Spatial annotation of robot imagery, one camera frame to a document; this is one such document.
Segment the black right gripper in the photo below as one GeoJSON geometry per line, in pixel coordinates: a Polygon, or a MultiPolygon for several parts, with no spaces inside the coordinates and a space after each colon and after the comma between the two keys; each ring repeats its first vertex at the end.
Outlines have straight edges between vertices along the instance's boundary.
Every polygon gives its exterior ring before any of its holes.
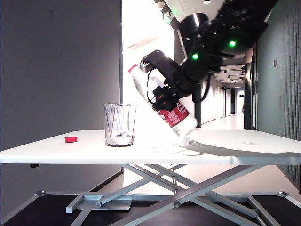
{"type": "Polygon", "coordinates": [[[176,106],[179,98],[177,95],[192,94],[196,88],[208,78],[211,70],[208,64],[202,62],[186,62],[182,65],[172,64],[171,72],[168,74],[164,83],[169,86],[158,86],[153,90],[156,98],[153,108],[156,111],[172,111],[176,106]]]}

